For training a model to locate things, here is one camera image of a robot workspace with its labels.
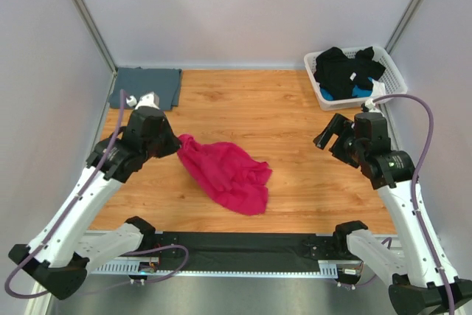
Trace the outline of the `pink t shirt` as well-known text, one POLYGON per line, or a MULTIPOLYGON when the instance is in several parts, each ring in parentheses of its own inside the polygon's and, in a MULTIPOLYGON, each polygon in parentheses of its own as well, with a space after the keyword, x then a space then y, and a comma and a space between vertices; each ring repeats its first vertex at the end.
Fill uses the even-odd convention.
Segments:
POLYGON ((179 137, 177 155, 198 186, 215 203, 241 215, 266 211, 272 169, 231 142, 201 144, 190 134, 179 137))

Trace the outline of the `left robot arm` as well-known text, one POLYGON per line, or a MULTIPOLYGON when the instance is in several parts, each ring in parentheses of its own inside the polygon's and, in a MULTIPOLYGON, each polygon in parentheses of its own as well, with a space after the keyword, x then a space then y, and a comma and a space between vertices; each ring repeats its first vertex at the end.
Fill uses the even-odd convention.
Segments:
POLYGON ((138 105, 127 125, 118 125, 98 142, 86 160, 76 186, 52 220, 27 244, 16 244, 8 257, 17 266, 4 288, 25 271, 58 300, 73 295, 89 273, 120 256, 147 257, 155 248, 155 228, 134 216, 92 242, 82 237, 104 204, 152 158, 163 158, 181 147, 165 113, 156 105, 138 105))

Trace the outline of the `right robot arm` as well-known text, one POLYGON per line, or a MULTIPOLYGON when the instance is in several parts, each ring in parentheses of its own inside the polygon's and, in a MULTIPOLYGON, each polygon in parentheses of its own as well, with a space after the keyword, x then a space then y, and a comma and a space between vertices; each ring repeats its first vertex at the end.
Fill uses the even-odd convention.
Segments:
POLYGON ((381 245, 361 221, 336 226, 333 252, 340 258, 360 258, 387 286, 397 314, 445 314, 471 301, 471 281, 462 279, 445 256, 413 180, 414 162, 392 149, 386 118, 361 112, 353 120, 334 114, 314 138, 316 147, 359 168, 381 197, 398 234, 403 256, 381 245))

